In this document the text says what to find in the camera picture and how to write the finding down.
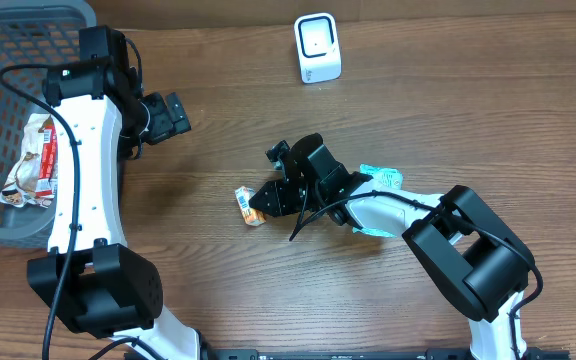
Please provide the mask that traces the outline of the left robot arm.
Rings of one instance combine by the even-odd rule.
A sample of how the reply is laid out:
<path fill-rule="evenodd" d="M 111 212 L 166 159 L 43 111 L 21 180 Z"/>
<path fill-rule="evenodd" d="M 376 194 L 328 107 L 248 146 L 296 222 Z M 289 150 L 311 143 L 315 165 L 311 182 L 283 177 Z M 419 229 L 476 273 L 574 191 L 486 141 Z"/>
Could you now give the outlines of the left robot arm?
<path fill-rule="evenodd" d="M 145 94 L 133 43 L 106 26 L 79 33 L 79 58 L 48 68 L 45 106 L 55 122 L 57 194 L 44 257 L 27 265 L 51 322 L 128 345 L 147 359 L 209 359 L 202 335 L 163 299 L 155 265 L 130 250 L 120 212 L 122 163 L 191 128 L 175 94 Z"/>

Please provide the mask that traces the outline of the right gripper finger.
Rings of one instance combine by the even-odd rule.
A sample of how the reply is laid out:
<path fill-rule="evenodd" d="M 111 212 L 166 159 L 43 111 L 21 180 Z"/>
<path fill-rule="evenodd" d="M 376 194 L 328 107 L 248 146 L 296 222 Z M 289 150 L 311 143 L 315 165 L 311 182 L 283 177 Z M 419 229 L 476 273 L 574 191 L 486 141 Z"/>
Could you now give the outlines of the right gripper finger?
<path fill-rule="evenodd" d="M 279 202 L 280 192 L 283 187 L 282 180 L 267 181 L 250 199 L 251 203 L 274 203 Z"/>
<path fill-rule="evenodd" d="M 281 206 L 279 202 L 274 203 L 251 203 L 249 206 L 271 217 L 279 217 L 281 215 Z"/>

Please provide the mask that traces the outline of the teal wet wipes pack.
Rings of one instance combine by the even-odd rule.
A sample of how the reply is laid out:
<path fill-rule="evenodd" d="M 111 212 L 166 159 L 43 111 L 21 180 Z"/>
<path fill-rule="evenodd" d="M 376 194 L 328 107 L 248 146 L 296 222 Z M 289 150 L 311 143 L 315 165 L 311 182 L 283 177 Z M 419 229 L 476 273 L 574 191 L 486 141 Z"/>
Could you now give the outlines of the teal wet wipes pack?
<path fill-rule="evenodd" d="M 404 177 L 401 172 L 394 168 L 377 167 L 369 164 L 361 164 L 359 172 L 362 174 L 370 175 L 380 184 L 394 189 L 401 189 Z M 354 233 L 361 233 L 373 237 L 381 238 L 395 238 L 394 234 L 388 233 L 379 229 L 370 228 L 354 228 Z"/>

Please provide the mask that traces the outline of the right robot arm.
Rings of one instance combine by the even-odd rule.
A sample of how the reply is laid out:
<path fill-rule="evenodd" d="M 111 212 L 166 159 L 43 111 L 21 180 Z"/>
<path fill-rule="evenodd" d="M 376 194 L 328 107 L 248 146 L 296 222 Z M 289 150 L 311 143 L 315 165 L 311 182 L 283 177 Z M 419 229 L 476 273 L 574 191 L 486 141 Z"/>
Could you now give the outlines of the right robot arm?
<path fill-rule="evenodd" d="M 294 235 L 323 216 L 339 226 L 404 240 L 443 297 L 469 321 L 474 359 L 523 359 L 520 310 L 543 289 L 533 254 L 471 188 L 419 194 L 349 172 L 310 134 L 266 152 L 280 171 L 250 206 L 271 217 L 295 214 Z"/>

